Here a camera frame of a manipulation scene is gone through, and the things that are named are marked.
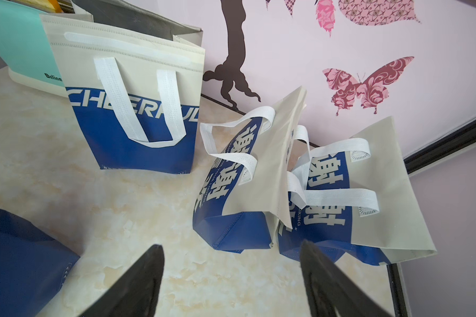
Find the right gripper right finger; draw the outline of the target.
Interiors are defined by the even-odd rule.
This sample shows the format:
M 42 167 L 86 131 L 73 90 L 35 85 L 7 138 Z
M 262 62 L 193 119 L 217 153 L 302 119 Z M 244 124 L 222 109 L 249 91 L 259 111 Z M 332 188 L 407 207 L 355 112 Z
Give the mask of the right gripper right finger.
M 300 264 L 312 316 L 389 316 L 317 246 L 304 240 Z

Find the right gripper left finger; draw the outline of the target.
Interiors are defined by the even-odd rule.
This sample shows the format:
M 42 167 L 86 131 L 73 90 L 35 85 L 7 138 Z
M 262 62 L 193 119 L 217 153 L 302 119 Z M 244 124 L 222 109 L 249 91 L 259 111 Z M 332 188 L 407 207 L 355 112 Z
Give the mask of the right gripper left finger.
M 81 315 L 154 316 L 164 265 L 163 247 L 154 244 Z

